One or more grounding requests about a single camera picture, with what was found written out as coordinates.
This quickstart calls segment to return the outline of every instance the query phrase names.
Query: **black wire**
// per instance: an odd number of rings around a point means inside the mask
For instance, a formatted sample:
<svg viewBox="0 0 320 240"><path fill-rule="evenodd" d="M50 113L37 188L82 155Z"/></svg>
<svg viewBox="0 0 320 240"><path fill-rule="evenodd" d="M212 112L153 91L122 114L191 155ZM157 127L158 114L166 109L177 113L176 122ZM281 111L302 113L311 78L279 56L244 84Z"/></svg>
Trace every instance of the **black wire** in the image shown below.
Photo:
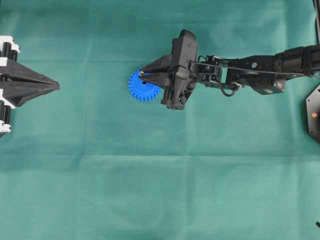
<svg viewBox="0 0 320 240"><path fill-rule="evenodd" d="M221 90L222 94L225 95L226 97L232 97L233 95L235 95L235 93L238 91L238 89L239 89L239 88L233 89L230 94L229 94L229 93L226 93L225 90L222 89L222 88L221 88L220 90Z"/></svg>
<svg viewBox="0 0 320 240"><path fill-rule="evenodd" d="M204 58L204 60L207 60L204 56L200 55L200 56L198 56L198 62L200 62L201 58Z"/></svg>

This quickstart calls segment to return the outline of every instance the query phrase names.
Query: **green cloth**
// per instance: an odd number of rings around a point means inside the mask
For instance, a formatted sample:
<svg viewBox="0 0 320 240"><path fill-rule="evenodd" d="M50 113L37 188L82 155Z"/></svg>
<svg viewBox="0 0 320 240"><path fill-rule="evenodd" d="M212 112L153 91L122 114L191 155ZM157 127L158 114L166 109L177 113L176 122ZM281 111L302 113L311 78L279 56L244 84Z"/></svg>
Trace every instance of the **green cloth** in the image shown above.
<svg viewBox="0 0 320 240"><path fill-rule="evenodd" d="M182 29L201 55L274 55L316 44L315 15L311 0L2 0L0 34L61 90L0 140L1 239L319 239L318 80L231 98L199 84L184 111L128 90Z"/></svg>

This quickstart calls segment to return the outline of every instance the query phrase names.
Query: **plastic gear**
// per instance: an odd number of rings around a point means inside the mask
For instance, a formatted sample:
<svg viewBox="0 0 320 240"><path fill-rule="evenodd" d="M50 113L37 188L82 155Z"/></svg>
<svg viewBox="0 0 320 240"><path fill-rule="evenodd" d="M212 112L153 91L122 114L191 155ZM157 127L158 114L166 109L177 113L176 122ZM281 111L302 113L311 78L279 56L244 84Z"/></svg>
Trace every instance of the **plastic gear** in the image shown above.
<svg viewBox="0 0 320 240"><path fill-rule="evenodd" d="M129 77L129 90L131 95L140 102L149 102L154 100L160 93L161 88L152 83L143 82L139 78L140 71L135 71Z"/></svg>

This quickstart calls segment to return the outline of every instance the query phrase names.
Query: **white roller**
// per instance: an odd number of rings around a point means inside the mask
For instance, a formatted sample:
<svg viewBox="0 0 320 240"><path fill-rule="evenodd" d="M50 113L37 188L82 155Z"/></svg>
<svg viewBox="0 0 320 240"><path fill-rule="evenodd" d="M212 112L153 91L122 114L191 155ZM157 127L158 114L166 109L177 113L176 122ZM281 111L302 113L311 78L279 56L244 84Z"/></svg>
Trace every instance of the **white roller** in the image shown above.
<svg viewBox="0 0 320 240"><path fill-rule="evenodd" d="M11 43L11 50L16 50L20 53L20 47L18 44L15 44L12 36L0 36L0 51L2 51L4 43Z"/></svg>

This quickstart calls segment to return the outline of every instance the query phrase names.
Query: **cable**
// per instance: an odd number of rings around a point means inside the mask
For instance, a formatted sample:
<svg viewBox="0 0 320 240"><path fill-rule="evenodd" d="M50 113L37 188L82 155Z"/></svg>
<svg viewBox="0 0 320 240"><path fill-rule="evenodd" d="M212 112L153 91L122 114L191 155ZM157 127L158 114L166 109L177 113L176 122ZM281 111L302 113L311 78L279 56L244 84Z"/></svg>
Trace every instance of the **cable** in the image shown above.
<svg viewBox="0 0 320 240"><path fill-rule="evenodd" d="M261 73L261 74L279 74L279 75L282 74L282 75L305 76L303 73L297 73L297 72L261 71L261 70L247 69L247 68L241 68L241 67L213 65L213 64L202 63L202 62L191 61L191 60L190 60L190 62L197 64L197 65L203 65L203 66L209 66L209 67L215 67L215 68L221 68L221 69L233 69L233 70L240 70L240 71L248 71L248 72L253 72L253 73Z"/></svg>
<svg viewBox="0 0 320 240"><path fill-rule="evenodd" d="M200 62L201 58L203 58L204 60L207 60L204 56L200 55L200 56L198 56L198 62Z"/></svg>

